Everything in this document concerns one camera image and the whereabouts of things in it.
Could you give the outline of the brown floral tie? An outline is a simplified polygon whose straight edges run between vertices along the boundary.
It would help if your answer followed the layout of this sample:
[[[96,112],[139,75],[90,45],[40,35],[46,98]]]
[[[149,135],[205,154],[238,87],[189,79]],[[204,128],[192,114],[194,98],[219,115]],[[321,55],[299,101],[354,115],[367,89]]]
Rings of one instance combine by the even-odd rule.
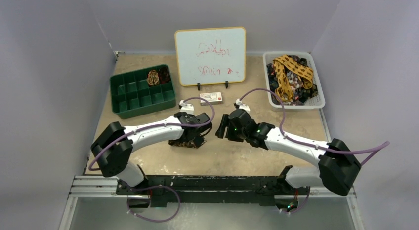
[[[206,142],[204,137],[195,137],[191,141],[180,141],[180,140],[169,140],[168,144],[175,147],[183,147],[183,148],[199,148]]]

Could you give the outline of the small white cardboard box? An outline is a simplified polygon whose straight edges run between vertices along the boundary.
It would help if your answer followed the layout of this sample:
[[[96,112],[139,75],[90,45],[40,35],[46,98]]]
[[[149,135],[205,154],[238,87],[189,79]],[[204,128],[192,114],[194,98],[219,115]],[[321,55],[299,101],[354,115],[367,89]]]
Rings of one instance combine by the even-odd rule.
[[[212,105],[223,104],[221,92],[200,93],[200,97],[207,100]]]

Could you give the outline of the white plastic basket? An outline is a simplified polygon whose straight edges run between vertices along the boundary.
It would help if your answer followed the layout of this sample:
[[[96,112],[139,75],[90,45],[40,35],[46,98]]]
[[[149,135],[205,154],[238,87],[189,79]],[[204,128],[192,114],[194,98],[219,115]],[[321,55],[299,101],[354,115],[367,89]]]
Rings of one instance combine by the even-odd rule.
[[[264,53],[268,102],[274,109],[281,104],[285,109],[311,110],[323,108],[326,100],[322,91],[317,68],[311,54],[295,51],[269,51]]]

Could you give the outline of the green compartment tray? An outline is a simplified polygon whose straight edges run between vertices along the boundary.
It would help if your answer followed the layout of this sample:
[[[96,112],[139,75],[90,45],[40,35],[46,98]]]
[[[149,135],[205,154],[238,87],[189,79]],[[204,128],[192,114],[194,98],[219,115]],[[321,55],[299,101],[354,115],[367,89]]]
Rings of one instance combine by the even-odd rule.
[[[168,67],[160,64],[113,75],[109,79],[112,112],[121,119],[159,112],[176,105],[174,85],[171,82],[149,86],[147,74],[150,70]]]

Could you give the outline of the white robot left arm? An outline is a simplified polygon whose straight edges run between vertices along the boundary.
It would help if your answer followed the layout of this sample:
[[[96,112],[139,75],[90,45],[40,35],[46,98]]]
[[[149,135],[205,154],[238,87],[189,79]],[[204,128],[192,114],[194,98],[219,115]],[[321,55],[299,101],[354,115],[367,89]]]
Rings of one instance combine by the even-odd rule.
[[[131,154],[163,141],[194,142],[211,128],[213,118],[206,113],[180,111],[137,126],[112,122],[90,146],[94,158],[87,168],[100,171],[103,177],[118,177],[135,195],[141,195],[147,190],[147,178],[142,168],[130,161]]]

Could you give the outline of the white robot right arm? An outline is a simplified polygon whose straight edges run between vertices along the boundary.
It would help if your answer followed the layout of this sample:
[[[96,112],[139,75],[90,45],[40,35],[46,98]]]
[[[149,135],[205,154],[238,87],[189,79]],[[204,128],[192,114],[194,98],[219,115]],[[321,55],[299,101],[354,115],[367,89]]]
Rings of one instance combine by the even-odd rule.
[[[283,152],[312,164],[283,170],[277,187],[284,194],[300,187],[323,185],[334,194],[346,196],[362,167],[339,139],[324,142],[282,132],[273,124],[257,123],[244,109],[224,114],[215,134],[221,139],[247,142],[255,148]]]

